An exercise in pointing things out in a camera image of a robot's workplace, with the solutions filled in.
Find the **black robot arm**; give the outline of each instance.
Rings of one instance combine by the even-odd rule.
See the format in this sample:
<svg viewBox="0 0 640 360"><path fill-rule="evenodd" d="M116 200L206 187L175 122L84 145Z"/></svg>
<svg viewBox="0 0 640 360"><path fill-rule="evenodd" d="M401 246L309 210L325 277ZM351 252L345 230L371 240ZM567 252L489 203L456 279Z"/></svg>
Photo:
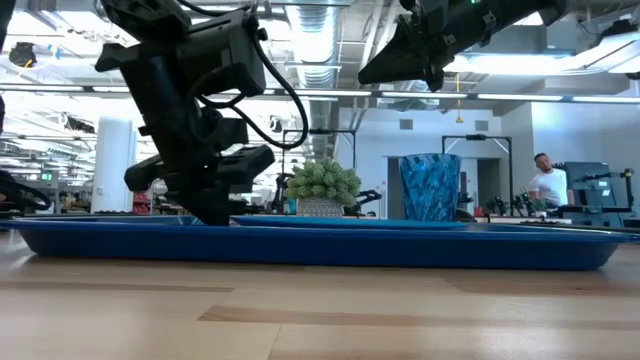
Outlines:
<svg viewBox="0 0 640 360"><path fill-rule="evenodd" d="M410 16L400 15L389 44L358 74L361 84L424 80L442 88L444 67L454 55L515 22L538 12L545 25L560 19L567 0L401 0Z"/></svg>
<svg viewBox="0 0 640 360"><path fill-rule="evenodd" d="M248 143L247 125L267 142L291 149L307 136L308 120L293 88L282 78L260 47L267 34L259 29L253 9L212 13L178 0L211 20L191 25L174 0L102 0L105 12L140 44L124 48L104 46L97 71L120 69L159 155L125 174L133 191L144 191L156 178L168 188L167 197L209 225L228 225L229 193L250 187L253 179L274 162L266 146L245 147L230 156L220 153L237 143ZM300 139L281 144L269 138L236 107L245 97L265 89L264 67L289 92L303 122ZM226 103L206 96L237 89ZM198 99L204 104L200 107ZM229 108L241 119L224 118L218 109Z"/></svg>

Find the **doorway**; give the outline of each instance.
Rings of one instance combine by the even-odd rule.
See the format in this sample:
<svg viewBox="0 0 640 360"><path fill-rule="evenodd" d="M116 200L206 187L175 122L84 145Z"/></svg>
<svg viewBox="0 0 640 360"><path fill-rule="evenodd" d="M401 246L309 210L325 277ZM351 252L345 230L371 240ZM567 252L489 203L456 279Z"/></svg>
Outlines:
<svg viewBox="0 0 640 360"><path fill-rule="evenodd" d="M478 159L478 206L500 196L500 159Z"/></svg>

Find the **succulent plant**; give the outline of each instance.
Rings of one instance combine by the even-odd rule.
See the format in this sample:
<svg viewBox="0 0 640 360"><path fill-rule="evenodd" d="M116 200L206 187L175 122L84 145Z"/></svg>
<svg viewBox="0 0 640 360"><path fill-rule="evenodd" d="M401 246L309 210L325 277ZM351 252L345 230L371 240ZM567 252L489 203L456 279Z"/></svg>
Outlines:
<svg viewBox="0 0 640 360"><path fill-rule="evenodd" d="M361 181L353 169L344 170L337 162L326 159L296 166L293 173L296 176L289 180L284 194L288 198L319 197L335 199L344 206L356 204Z"/></svg>

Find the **wooden table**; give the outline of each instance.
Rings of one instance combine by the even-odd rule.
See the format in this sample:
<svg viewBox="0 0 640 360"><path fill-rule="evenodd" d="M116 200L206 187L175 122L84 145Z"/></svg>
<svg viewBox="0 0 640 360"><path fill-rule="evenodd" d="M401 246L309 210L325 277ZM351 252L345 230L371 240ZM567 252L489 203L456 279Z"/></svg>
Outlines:
<svg viewBox="0 0 640 360"><path fill-rule="evenodd" d="M7 360L638 360L640 247L602 271L34 257L0 239Z"/></svg>

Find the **blue tray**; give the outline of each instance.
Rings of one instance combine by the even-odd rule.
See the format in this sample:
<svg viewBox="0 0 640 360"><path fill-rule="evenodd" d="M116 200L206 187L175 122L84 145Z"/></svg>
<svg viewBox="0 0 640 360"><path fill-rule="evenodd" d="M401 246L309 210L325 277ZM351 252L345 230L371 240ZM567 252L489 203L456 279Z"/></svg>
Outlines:
<svg viewBox="0 0 640 360"><path fill-rule="evenodd" d="M242 226L276 226L314 229L454 230L467 226L465 223L455 222L359 220L294 216L232 216L232 219Z"/></svg>
<svg viewBox="0 0 640 360"><path fill-rule="evenodd" d="M472 224L454 230L212 227L194 218L29 218L7 222L45 256L305 265L592 270L636 235Z"/></svg>

